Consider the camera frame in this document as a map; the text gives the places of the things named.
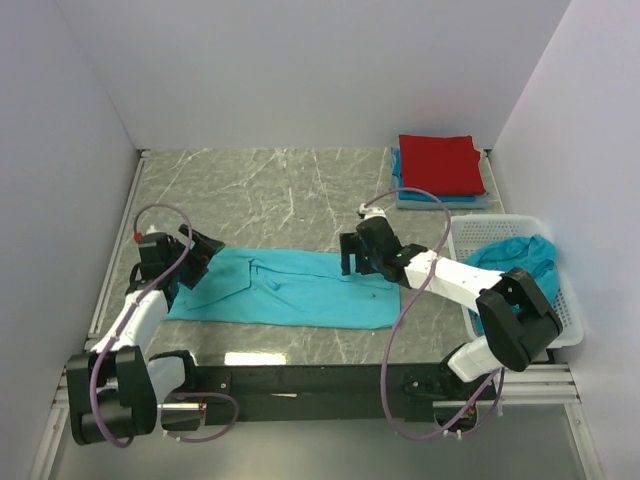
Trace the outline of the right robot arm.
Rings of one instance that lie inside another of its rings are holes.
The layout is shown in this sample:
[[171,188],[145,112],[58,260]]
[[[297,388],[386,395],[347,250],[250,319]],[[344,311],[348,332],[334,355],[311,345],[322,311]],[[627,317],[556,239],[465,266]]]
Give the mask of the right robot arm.
[[384,216],[369,216],[339,236],[344,275],[380,274],[391,283],[453,301],[479,316],[484,334],[444,361],[439,387],[460,399],[474,380],[500,368],[524,371],[563,332],[563,324],[524,269],[485,270],[403,245]]

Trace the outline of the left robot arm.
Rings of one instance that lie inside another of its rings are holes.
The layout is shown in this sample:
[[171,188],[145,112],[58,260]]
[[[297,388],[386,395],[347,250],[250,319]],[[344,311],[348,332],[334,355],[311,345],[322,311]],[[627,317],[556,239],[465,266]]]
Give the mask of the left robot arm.
[[186,402],[199,392],[188,351],[144,356],[180,288],[194,288],[225,247],[187,225],[179,232],[184,241],[155,228],[135,235],[139,260],[121,312],[100,341],[67,362],[71,431],[79,445],[113,440],[126,447],[153,432],[157,405],[168,395]]

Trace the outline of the light blue t-shirt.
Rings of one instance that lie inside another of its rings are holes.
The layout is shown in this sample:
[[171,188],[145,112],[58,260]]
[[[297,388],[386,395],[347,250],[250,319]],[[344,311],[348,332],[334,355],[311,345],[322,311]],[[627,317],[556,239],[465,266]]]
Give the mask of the light blue t-shirt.
[[379,274],[341,274],[337,253],[225,248],[196,287],[179,288],[167,318],[375,330],[393,325],[400,288]]

